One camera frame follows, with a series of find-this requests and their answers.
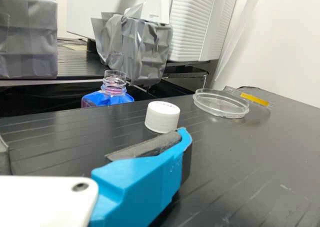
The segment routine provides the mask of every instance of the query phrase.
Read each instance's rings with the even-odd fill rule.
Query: white plastic part
[[[124,15],[168,25],[170,23],[170,5],[171,0],[146,0],[144,3],[127,8]]]
[[[149,103],[145,126],[156,133],[166,134],[178,127],[180,108],[172,103],[153,101]]]
[[[87,227],[97,196],[89,178],[0,176],[0,226]]]

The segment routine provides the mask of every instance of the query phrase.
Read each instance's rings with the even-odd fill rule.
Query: blue clamp
[[[183,179],[184,152],[192,144],[185,128],[181,141],[150,157],[117,160],[91,172],[99,186],[90,227],[148,226],[172,201]]]

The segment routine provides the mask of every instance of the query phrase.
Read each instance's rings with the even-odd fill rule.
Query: laboratory bench
[[[151,226],[319,226],[320,109],[241,90],[272,109],[251,103],[244,118],[226,119],[198,109],[192,95],[161,99],[181,109],[191,170]],[[89,177],[106,154],[157,135],[144,125],[150,101],[0,118],[13,174]]]

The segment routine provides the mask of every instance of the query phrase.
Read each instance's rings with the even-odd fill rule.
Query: petri dish
[[[249,102],[226,91],[201,88],[193,95],[194,104],[214,116],[241,119],[249,113]]]

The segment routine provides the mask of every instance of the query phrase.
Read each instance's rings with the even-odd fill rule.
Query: yellow label
[[[269,105],[269,102],[260,98],[257,98],[251,94],[247,94],[247,93],[241,93],[241,97],[244,99],[247,99],[249,101],[252,101],[254,103],[260,104],[264,107],[267,107]]]

